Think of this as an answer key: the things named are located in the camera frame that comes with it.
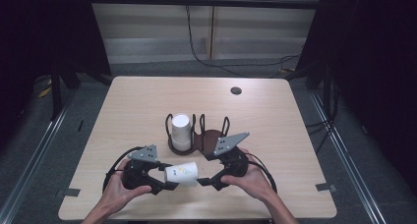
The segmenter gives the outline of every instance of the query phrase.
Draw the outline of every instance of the white cup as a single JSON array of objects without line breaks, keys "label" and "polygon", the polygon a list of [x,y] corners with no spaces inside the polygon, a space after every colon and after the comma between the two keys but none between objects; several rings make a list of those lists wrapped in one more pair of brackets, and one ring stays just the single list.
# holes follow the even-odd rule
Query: white cup
[{"label": "white cup", "polygon": [[172,145],[180,151],[191,148],[191,123],[186,114],[176,114],[172,118],[171,139]]},{"label": "white cup", "polygon": [[165,182],[174,182],[187,187],[194,187],[197,185],[198,178],[199,170],[195,162],[165,168]]}]

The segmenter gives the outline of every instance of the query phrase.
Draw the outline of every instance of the black curtain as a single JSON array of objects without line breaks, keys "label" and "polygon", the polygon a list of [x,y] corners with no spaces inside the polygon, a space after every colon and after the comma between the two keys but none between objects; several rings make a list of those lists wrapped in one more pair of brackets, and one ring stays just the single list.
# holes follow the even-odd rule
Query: black curtain
[{"label": "black curtain", "polygon": [[361,0],[332,73],[417,195],[417,0]]},{"label": "black curtain", "polygon": [[34,80],[52,66],[111,75],[89,3],[0,0],[0,145],[14,130]]},{"label": "black curtain", "polygon": [[320,0],[297,64],[309,76],[309,88],[324,79],[326,66],[336,63],[358,0]]}]

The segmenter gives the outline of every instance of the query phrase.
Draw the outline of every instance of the gray floor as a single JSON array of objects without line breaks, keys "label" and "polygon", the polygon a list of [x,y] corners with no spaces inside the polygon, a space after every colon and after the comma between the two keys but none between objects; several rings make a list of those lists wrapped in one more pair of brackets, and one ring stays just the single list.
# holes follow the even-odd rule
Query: gray floor
[{"label": "gray floor", "polygon": [[[273,61],[276,60],[225,60],[216,63],[259,64]],[[294,63],[287,63],[284,68],[292,68]],[[269,78],[279,72],[279,67],[278,65],[226,68],[245,77]],[[239,77],[221,68],[202,66],[196,61],[113,65],[112,71],[114,76]],[[285,75],[285,73],[281,73],[276,77],[282,78]],[[62,203],[62,197],[56,196],[56,194],[58,190],[68,188],[108,91],[108,86],[97,83],[88,77],[81,76],[81,79],[83,83],[80,89],[75,92],[66,117],[44,159],[40,162],[40,167],[14,216],[13,223],[72,223],[59,219],[57,213]],[[305,88],[304,81],[305,79],[297,79],[290,84],[303,120],[306,125],[310,125],[320,122],[321,119],[313,104],[312,92]],[[49,125],[52,112],[51,94],[43,98],[37,97],[45,85],[46,82],[41,82],[35,86],[30,104],[20,119],[19,129],[10,140],[7,149],[2,151],[0,155],[0,166],[2,167],[0,170],[2,178],[0,180],[0,204],[4,204],[9,193],[15,187]],[[68,95],[66,93],[69,90],[64,87],[63,91],[64,95]],[[374,195],[386,222],[415,223],[417,220],[417,198],[409,191],[395,169],[381,155],[378,144],[373,138],[363,134],[360,122],[345,106],[342,99],[339,102],[339,112],[335,124],[365,183]],[[314,129],[314,127],[307,128],[309,132]],[[314,147],[319,146],[325,134],[326,131],[321,130],[311,135]],[[332,193],[337,207],[337,215],[327,220],[303,219],[300,222],[372,223],[331,140],[325,141],[318,154],[318,159],[328,183],[337,187],[337,191]]]}]

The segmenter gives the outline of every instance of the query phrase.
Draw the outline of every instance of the floor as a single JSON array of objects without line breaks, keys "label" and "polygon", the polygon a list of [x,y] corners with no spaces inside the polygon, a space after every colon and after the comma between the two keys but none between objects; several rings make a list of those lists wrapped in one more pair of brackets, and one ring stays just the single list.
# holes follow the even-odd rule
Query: floor
[{"label": "floor", "polygon": [[[217,65],[253,64],[245,67],[207,67],[196,61],[176,61],[164,63],[118,64],[112,65],[113,76],[187,76],[187,77],[219,77],[219,78],[282,78],[288,72],[280,71],[281,66],[255,66],[260,63],[278,60],[221,60]],[[284,69],[291,69],[296,62],[289,62]],[[34,86],[33,96],[25,113],[19,119],[19,127],[12,136],[6,149],[0,155],[0,205],[12,202],[16,208],[13,213],[4,209],[0,217],[9,217],[7,223],[73,223],[62,221],[57,213],[62,202],[59,191],[68,188],[72,175],[83,153],[89,134],[99,113],[108,86],[98,83],[87,76],[80,75],[82,80],[78,90],[63,87],[63,98],[72,98],[67,105],[66,114],[59,124],[56,135],[50,138],[49,146],[44,149],[43,156],[38,156],[37,169],[27,181],[26,191],[17,191],[16,187],[24,181],[21,175],[28,171],[32,156],[40,149],[39,142],[45,131],[51,126],[51,94],[37,97],[47,84],[47,79],[39,80]],[[375,207],[384,219],[371,218],[364,207],[364,200],[358,194],[358,188],[352,183],[336,146],[326,136],[324,127],[309,125],[322,121],[312,98],[320,95],[321,88],[310,90],[305,87],[305,78],[290,82],[306,129],[329,184],[336,187],[332,193],[337,207],[337,215],[331,219],[300,219],[300,223],[415,223],[417,220],[417,198],[410,192],[396,170],[382,156],[378,143],[372,136],[364,134],[362,125],[354,113],[339,100],[335,126],[344,141],[346,154],[352,159],[360,172],[372,197]],[[10,200],[12,194],[21,194],[16,202]],[[108,221],[108,223],[125,223]],[[210,223],[256,223],[255,221],[216,221]]]}]

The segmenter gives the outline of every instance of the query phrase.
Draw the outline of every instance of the hand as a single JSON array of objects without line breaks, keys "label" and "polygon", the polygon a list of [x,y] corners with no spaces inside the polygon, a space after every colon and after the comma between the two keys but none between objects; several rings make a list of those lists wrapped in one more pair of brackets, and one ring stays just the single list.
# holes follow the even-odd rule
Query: hand
[{"label": "hand", "polygon": [[[248,153],[245,148],[240,148],[244,153]],[[254,158],[246,154],[249,161],[255,162]],[[267,178],[264,176],[261,168],[249,164],[248,171],[243,177],[234,177],[224,175],[221,177],[221,182],[234,185],[241,188],[249,196],[259,199],[267,207],[274,223],[293,224],[298,223],[292,213],[285,206],[279,195],[270,186]]]},{"label": "hand", "polygon": [[[244,153],[249,153],[249,151],[245,148],[240,148],[240,150]],[[249,161],[256,162],[251,155],[246,154],[246,156]],[[263,171],[259,167],[252,164],[249,164],[248,171],[244,177],[224,175],[221,178],[221,182],[237,186],[245,191],[249,196],[257,198],[261,201],[264,201],[265,197],[269,196],[270,193],[274,193],[267,178],[264,176]]]},{"label": "hand", "polygon": [[[122,160],[117,170],[122,170],[128,163],[128,159]],[[150,186],[141,186],[133,190],[127,190],[122,184],[122,171],[116,171],[110,178],[101,199],[92,209],[83,223],[102,223],[111,214],[120,211],[134,197],[141,196],[151,191]]]}]

